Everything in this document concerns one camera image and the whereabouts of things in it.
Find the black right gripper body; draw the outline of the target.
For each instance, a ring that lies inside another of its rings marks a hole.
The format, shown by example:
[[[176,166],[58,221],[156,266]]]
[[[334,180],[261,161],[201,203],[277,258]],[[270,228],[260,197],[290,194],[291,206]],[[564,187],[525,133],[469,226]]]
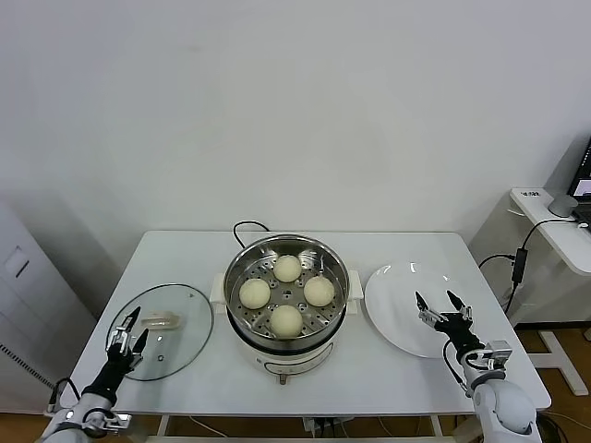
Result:
[[[456,357],[485,348],[479,338],[470,330],[473,321],[461,313],[441,313],[443,320],[436,323],[436,331],[446,334],[456,350]]]

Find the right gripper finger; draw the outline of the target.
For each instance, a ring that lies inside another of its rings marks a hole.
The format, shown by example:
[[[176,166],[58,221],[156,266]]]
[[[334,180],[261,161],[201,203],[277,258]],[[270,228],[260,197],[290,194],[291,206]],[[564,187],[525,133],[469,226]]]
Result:
[[[464,302],[452,291],[447,291],[447,295],[456,309],[456,311],[462,315],[462,318],[471,318],[472,317],[472,307],[465,305]]]
[[[427,302],[425,301],[425,299],[421,296],[421,294],[419,292],[415,292],[416,295],[416,304],[417,304],[417,308],[419,311],[419,318],[423,321],[423,322],[440,322],[441,321],[441,315],[430,309],[428,307]]]

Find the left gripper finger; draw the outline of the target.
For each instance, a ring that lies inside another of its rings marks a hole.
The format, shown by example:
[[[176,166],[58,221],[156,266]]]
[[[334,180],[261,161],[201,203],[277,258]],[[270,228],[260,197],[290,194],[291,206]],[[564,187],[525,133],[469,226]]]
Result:
[[[119,345],[120,347],[127,347],[130,332],[133,329],[140,313],[140,307],[136,307],[130,314],[128,314],[123,322],[116,326],[110,333],[108,346]]]
[[[143,330],[131,349],[131,352],[132,352],[131,369],[132,370],[134,370],[135,367],[143,359],[142,353],[143,353],[143,350],[147,344],[148,335],[149,335],[149,330],[148,329]]]

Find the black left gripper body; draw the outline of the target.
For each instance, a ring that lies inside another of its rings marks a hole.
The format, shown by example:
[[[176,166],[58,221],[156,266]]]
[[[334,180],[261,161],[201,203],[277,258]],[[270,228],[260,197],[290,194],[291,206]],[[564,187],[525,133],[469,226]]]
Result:
[[[125,375],[130,373],[138,363],[139,356],[127,347],[121,352],[120,343],[111,345],[106,354],[106,363],[97,377],[82,391],[82,395],[93,394],[99,396],[114,406],[117,402],[117,390]]]

